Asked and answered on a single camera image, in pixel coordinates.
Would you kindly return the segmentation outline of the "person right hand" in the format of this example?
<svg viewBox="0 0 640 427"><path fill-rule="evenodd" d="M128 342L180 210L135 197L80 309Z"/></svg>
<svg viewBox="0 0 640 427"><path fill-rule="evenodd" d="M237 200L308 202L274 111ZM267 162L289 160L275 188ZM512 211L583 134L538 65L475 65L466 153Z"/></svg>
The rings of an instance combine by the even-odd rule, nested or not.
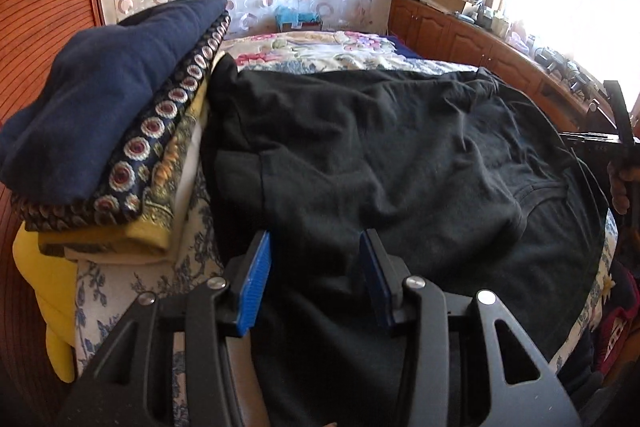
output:
<svg viewBox="0 0 640 427"><path fill-rule="evenodd" d="M620 167L614 162L608 164L608 179L612 204L619 215L626 215L631 207L630 190L628 185L639 181L639 167Z"/></svg>

